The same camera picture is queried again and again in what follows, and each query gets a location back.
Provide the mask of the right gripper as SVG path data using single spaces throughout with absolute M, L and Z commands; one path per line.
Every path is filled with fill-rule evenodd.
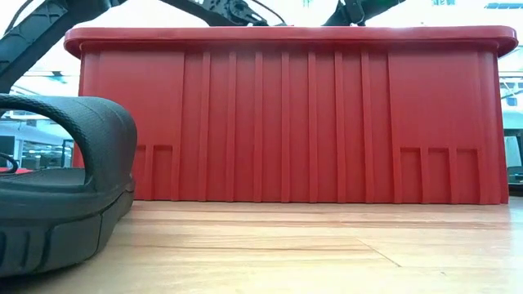
M 325 26 L 366 26 L 366 21 L 378 16 L 405 0 L 338 0 L 334 13 Z

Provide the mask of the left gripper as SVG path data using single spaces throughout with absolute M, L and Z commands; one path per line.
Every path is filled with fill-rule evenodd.
M 209 26 L 268 26 L 244 0 L 160 0 L 206 22 Z

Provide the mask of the black foam slide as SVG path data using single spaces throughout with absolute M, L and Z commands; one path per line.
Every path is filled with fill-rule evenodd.
M 0 109 L 61 125 L 82 167 L 0 173 L 0 278 L 40 274 L 102 251 L 134 199 L 136 124 L 121 105 L 80 96 L 0 94 Z

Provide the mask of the red plastic bin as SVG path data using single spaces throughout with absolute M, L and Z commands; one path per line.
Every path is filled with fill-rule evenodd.
M 500 25 L 76 28 L 79 92 L 138 129 L 140 200 L 508 201 Z

